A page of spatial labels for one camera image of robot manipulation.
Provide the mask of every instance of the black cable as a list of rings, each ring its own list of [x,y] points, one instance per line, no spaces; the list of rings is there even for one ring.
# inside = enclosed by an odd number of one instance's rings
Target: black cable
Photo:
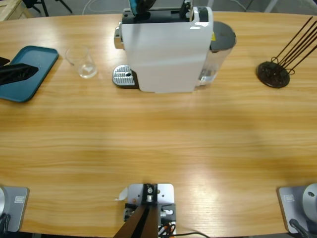
[[[200,235],[206,238],[210,238],[204,233],[201,232],[189,232],[189,233],[183,233],[183,234],[173,234],[173,235],[160,235],[161,238],[167,238],[167,237],[183,237],[183,236],[189,236],[189,235]]]
[[[251,0],[248,4],[248,6],[246,7],[246,11],[248,10],[248,8],[251,6],[251,4],[253,3],[254,0]]]

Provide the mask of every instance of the electrical wire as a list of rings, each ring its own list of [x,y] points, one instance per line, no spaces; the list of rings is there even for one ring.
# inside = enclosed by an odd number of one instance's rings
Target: electrical wire
[[[86,8],[88,8],[89,11],[93,12],[93,13],[107,13],[107,12],[111,12],[111,13],[123,13],[123,11],[114,11],[114,10],[92,10],[91,5],[95,2],[97,2],[99,0],[89,0],[86,5],[84,6],[84,9],[82,11],[82,15],[85,14]]]
[[[171,223],[168,223],[166,225],[163,224],[160,226],[158,231],[161,231],[162,228],[164,228],[164,230],[159,233],[159,235],[158,235],[159,238],[183,237],[183,236],[190,236],[190,235],[200,235],[200,236],[203,236],[205,238],[210,238],[209,236],[207,236],[206,234],[201,233],[201,232],[189,232],[189,233],[182,233],[182,234],[173,234],[173,232],[176,229],[176,224],[171,224]]]
[[[183,236],[190,236],[190,235],[200,235],[206,238],[210,238],[204,233],[201,232],[189,232],[189,233],[182,233],[182,234],[172,234],[172,235],[160,235],[161,238],[167,238],[167,237],[183,237]]]

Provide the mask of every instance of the white coffee machine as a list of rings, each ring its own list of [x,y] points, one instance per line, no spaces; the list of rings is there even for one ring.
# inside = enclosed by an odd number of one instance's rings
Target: white coffee machine
[[[213,15],[209,7],[151,8],[155,0],[130,0],[115,30],[117,49],[128,65],[113,72],[122,88],[145,92],[192,92],[210,50]]]

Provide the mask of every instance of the silver cylinder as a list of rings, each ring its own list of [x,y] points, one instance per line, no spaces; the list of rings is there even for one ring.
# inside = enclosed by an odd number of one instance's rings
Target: silver cylinder
[[[0,187],[0,215],[5,212],[7,194],[3,187]]]

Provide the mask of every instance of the wood grain surface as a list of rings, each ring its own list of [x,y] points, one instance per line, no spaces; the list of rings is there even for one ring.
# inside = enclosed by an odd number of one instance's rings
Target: wood grain surface
[[[276,189],[317,181],[317,79],[313,54],[289,86],[266,87],[256,66],[275,56],[308,16],[218,13],[237,45],[215,82],[193,93],[116,88],[126,63],[113,44],[120,15],[0,22],[0,56],[27,45],[60,57],[28,103],[0,101],[0,183],[30,196],[22,231],[113,236],[131,183],[175,187],[177,231],[211,237],[286,232]],[[89,47],[99,73],[83,79],[65,60]]]

